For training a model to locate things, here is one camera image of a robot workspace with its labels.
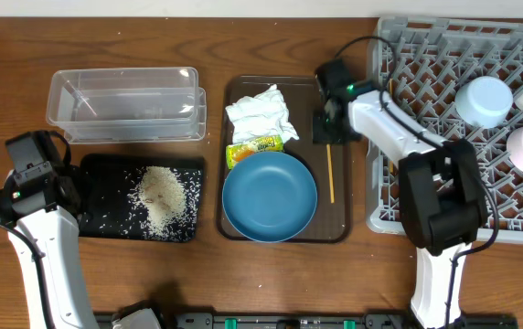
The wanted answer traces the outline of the white napkin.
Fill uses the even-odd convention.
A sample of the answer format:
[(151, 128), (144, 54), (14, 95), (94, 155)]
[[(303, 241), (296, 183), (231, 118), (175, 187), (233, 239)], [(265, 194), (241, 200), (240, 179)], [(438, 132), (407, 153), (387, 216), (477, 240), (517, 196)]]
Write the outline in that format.
[(253, 97), (245, 96), (225, 107), (233, 124), (232, 141), (245, 143), (259, 137), (279, 135), (284, 143), (298, 140), (289, 121), (290, 112), (276, 84)]

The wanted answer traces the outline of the dark blue plate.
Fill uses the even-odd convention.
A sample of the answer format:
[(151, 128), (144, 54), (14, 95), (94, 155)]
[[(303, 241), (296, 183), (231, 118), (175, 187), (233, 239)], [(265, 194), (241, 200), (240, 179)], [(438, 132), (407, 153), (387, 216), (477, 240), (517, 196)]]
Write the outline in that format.
[(301, 233), (318, 203), (315, 180), (295, 157), (278, 152), (252, 155), (237, 164), (222, 187), (229, 223), (250, 240), (276, 243)]

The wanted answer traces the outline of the light blue bowl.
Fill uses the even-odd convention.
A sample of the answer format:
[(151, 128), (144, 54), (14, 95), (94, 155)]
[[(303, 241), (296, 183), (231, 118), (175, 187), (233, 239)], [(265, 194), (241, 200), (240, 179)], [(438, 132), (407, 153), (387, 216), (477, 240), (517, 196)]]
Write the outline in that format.
[(512, 108), (513, 93), (504, 81), (483, 76), (470, 81), (457, 91), (454, 104), (463, 121), (490, 129), (506, 119)]

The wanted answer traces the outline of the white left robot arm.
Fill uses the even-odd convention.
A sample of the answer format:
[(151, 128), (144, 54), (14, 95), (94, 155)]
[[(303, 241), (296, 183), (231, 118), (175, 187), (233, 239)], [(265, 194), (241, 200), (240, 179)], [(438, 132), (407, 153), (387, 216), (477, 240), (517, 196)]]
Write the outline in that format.
[(80, 195), (55, 169), (11, 171), (0, 224), (20, 264), (31, 328), (97, 328), (80, 265)]

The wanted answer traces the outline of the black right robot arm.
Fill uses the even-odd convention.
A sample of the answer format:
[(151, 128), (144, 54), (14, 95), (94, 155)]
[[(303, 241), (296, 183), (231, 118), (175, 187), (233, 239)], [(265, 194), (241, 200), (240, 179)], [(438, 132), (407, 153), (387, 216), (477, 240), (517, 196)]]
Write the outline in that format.
[(420, 126), (384, 90), (321, 82), (325, 131), (367, 137), (398, 167), (400, 221), (417, 249), (411, 310), (423, 328), (449, 328), (461, 315), (460, 261), (487, 219), (474, 147)]

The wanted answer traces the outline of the grey dishwasher rack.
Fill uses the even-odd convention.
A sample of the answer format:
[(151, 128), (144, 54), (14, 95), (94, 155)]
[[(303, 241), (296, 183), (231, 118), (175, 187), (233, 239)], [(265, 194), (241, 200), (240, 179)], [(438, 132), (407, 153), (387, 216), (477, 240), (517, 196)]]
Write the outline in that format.
[(370, 47), (368, 226), (433, 254), (523, 244), (523, 24), (384, 17)]

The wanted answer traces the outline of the brown serving tray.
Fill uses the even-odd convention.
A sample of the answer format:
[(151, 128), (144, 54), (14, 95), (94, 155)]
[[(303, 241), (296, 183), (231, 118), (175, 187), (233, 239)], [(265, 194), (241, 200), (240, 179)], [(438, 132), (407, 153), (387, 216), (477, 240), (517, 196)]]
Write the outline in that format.
[(217, 228), (232, 240), (338, 243), (352, 225), (349, 149), (314, 143), (314, 116), (322, 108), (315, 79), (240, 76), (226, 103), (275, 86), (299, 137), (283, 152), (256, 154), (243, 168), (221, 164)]

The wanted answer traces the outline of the yellow snack wrapper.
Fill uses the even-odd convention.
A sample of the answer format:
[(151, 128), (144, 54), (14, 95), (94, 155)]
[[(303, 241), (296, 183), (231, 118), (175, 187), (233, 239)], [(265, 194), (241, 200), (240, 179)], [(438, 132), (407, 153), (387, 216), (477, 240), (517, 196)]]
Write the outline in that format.
[(282, 152), (283, 140), (279, 135), (256, 137), (248, 142), (226, 147), (226, 163), (231, 170), (245, 158), (261, 152)]

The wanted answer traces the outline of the clear plastic bin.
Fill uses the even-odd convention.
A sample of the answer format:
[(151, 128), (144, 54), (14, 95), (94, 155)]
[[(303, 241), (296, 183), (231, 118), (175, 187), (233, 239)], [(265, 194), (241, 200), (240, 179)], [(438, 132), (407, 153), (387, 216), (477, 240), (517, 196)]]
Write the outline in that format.
[(60, 70), (46, 118), (69, 143), (200, 141), (206, 92), (191, 67)]

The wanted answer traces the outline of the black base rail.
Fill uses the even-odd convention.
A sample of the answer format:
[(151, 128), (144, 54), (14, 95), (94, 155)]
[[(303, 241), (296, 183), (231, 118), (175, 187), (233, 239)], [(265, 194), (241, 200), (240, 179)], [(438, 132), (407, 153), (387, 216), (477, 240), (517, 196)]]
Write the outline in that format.
[[(111, 328), (113, 315), (96, 313), (100, 328)], [(156, 316), (156, 324), (162, 328), (175, 329), (402, 329), (422, 328), (411, 315), (400, 313), (371, 313), (354, 316), (311, 316), (311, 315), (214, 315), (211, 313), (184, 313), (175, 316), (168, 324)], [(517, 329), (518, 321), (505, 315), (466, 316), (452, 324), (450, 328), (465, 329)]]

